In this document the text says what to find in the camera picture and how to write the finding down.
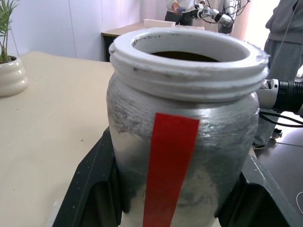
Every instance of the white box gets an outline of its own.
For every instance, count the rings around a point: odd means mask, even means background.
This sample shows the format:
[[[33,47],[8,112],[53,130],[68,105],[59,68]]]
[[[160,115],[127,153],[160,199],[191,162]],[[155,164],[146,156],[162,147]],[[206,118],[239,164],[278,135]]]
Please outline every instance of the white box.
[[[176,25],[175,22],[170,21],[163,21],[163,20],[152,20],[152,19],[145,19],[144,20],[144,27],[174,27]]]

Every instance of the potted plant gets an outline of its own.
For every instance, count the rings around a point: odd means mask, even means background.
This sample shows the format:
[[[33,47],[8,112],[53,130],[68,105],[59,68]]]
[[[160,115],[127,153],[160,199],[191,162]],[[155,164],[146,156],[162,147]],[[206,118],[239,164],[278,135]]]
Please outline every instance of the potted plant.
[[[16,0],[0,0],[0,97],[16,95],[27,88],[22,61],[8,55],[9,30]]]

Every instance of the beige table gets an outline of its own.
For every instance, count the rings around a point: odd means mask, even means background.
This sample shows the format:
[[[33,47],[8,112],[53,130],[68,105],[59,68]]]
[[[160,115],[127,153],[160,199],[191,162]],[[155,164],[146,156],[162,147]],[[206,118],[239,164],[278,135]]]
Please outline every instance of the beige table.
[[[195,28],[195,29],[202,29],[204,30],[204,27],[195,27],[195,26],[182,26],[182,25],[176,25],[176,27],[188,27],[188,28]],[[144,22],[139,22],[133,25],[128,25],[125,27],[117,28],[114,30],[110,30],[107,32],[102,32],[103,36],[103,42],[104,42],[104,56],[105,61],[109,62],[109,52],[108,48],[111,45],[111,43],[114,41],[115,38],[117,38],[120,35],[126,34],[128,32],[137,31],[144,28]]]
[[[23,56],[29,87],[0,99],[0,225],[43,227],[107,127],[110,63]]]

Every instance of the red stripe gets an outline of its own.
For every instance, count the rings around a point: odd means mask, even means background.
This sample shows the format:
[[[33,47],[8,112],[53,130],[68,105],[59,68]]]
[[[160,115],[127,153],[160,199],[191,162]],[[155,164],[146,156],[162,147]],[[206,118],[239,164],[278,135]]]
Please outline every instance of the red stripe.
[[[151,137],[143,227],[170,227],[199,120],[157,113]]]

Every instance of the gray jar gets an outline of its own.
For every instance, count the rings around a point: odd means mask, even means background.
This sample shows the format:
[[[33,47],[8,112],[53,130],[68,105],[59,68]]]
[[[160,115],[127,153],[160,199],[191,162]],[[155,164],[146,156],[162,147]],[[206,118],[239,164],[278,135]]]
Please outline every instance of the gray jar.
[[[187,28],[127,33],[109,51],[115,73],[107,109],[122,186],[121,227],[143,225],[156,113],[200,121],[171,227],[212,226],[256,132],[254,91],[267,76],[267,55],[227,35]],[[205,62],[161,57],[175,51],[203,55]]]

